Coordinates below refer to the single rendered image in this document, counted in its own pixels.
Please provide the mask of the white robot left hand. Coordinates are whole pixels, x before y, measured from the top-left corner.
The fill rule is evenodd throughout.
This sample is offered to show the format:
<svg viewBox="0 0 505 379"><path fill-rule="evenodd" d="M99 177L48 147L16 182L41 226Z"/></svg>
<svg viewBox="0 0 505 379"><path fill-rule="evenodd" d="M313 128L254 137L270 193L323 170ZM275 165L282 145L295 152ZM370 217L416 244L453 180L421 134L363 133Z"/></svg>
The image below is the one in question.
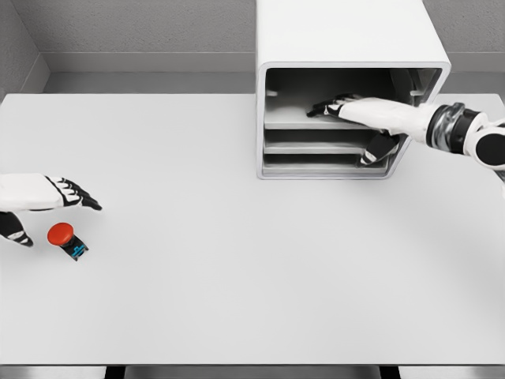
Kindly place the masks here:
<svg viewBox="0 0 505 379"><path fill-rule="evenodd" d="M33 241L17 212L45 212L75 206L102 209L90 193L67 178L37 173L0 174L0 236L18 245L31 247Z"/></svg>

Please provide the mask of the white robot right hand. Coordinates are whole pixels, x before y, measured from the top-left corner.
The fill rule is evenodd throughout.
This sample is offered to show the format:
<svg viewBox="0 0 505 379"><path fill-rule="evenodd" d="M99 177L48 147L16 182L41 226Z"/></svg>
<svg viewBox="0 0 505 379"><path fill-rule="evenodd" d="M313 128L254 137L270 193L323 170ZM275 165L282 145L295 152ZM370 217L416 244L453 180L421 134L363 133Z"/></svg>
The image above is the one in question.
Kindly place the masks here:
<svg viewBox="0 0 505 379"><path fill-rule="evenodd" d="M396 153L407 123L402 116L412 111L409 104L376 97L341 94L316 103L308 118L328 116L354 122L378 131L357 161L358 167L371 166Z"/></svg>

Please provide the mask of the white cabinet drawer tray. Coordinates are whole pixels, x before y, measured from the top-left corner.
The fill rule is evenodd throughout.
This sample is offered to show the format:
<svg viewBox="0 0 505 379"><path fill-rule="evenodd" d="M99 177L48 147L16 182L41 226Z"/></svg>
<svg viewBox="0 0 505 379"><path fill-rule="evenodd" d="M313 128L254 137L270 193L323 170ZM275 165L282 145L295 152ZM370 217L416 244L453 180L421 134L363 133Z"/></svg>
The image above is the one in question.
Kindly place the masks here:
<svg viewBox="0 0 505 379"><path fill-rule="evenodd" d="M266 129L319 129L319 130L359 130L367 126L331 116L308 118L305 113L274 116L268 114L264 120Z"/></svg>
<svg viewBox="0 0 505 379"><path fill-rule="evenodd" d="M316 142L266 142L264 154L272 155L356 155L365 150L367 142L363 141L316 141Z"/></svg>
<svg viewBox="0 0 505 379"><path fill-rule="evenodd" d="M361 167L359 155L264 155L263 173L269 176L383 176L390 163L386 158Z"/></svg>

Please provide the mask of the white tabletop storage cabinet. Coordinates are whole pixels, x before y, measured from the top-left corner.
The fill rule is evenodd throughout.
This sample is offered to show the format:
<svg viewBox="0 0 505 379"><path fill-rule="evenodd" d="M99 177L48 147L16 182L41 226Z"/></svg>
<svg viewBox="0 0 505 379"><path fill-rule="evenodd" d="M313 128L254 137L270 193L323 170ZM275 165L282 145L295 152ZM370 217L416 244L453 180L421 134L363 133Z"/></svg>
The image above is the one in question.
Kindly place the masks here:
<svg viewBox="0 0 505 379"><path fill-rule="evenodd" d="M340 94L431 103L451 62L423 0L256 0L256 161L262 179L383 179L404 156L401 136L383 176L269 176L266 142L363 141L373 129L266 129L268 114L310 111Z"/></svg>

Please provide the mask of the red button load switch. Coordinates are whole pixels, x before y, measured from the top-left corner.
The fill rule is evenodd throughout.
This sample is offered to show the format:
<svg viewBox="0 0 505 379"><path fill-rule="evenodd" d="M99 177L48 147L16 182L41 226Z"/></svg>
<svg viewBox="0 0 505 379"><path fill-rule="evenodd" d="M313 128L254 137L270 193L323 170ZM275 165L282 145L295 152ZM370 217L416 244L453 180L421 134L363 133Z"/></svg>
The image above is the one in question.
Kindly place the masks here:
<svg viewBox="0 0 505 379"><path fill-rule="evenodd" d="M53 225L47 232L47 241L60 247L74 261L78 261L88 251L88 247L75 235L73 226L69 223Z"/></svg>

